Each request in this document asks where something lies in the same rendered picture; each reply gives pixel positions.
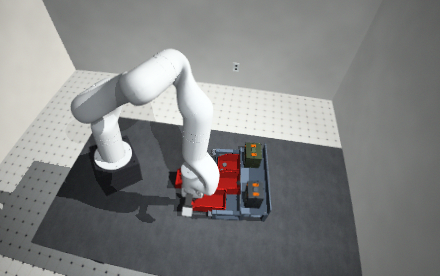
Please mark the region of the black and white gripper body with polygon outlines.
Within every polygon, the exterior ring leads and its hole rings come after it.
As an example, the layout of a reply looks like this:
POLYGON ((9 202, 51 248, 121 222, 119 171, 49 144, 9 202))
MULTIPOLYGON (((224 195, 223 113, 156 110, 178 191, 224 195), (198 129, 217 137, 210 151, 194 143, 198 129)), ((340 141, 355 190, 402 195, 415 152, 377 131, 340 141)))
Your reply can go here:
MULTIPOLYGON (((191 194, 191 193, 187 193, 184 189, 183 189, 183 187, 182 187, 182 190, 181 190, 181 195, 183 196, 183 197, 186 197, 186 194, 191 194)), ((202 196, 203 196, 203 193, 201 193, 201 192, 196 192, 196 193, 193 193, 193 198, 202 198, 202 196)))

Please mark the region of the red bin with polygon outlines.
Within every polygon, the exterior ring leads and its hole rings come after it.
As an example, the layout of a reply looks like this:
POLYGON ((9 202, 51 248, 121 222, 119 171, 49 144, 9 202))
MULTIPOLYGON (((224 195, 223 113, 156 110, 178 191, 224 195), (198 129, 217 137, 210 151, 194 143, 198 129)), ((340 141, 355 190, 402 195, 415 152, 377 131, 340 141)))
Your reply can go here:
POLYGON ((179 168, 179 169, 177 170, 175 186, 176 186, 176 188, 181 189, 181 185, 182 185, 182 179, 181 179, 181 168, 179 168), (178 184, 177 184, 177 183, 178 183, 178 184))
POLYGON ((192 199, 192 211, 212 212, 212 210, 225 210, 226 209, 226 189, 216 189, 215 193, 208 196, 204 194, 204 197, 197 198, 195 203, 192 199), (224 207, 224 208, 223 208, 224 207))
POLYGON ((219 173, 224 171, 240 172, 240 154, 224 154, 222 156, 219 156, 217 167, 219 169, 219 173), (223 167, 223 163, 226 163, 227 166, 223 167))
POLYGON ((240 172, 221 172, 219 173, 219 183, 217 188, 226 189, 226 194, 240 195, 240 185, 237 185, 237 181, 240 181, 240 172))

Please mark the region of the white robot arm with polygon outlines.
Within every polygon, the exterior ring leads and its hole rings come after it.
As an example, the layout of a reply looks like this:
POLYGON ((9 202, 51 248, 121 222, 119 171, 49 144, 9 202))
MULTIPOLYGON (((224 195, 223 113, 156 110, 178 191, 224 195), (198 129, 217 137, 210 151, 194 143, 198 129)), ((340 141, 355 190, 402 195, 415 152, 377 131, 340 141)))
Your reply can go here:
POLYGON ((131 159, 132 150, 126 142, 121 143, 118 119, 123 105, 129 101, 135 106, 145 105, 173 84, 178 93, 178 109, 183 117, 182 155, 189 164, 184 162, 181 166, 183 189, 191 193, 186 194, 182 215, 192 216, 193 193, 199 191, 210 196, 219 183, 219 169, 207 153, 213 120, 211 101, 196 84, 187 58, 174 49, 165 49, 128 74, 121 74, 98 81, 71 102, 75 119, 81 123, 91 123, 98 147, 94 160, 105 170, 125 166, 131 159))

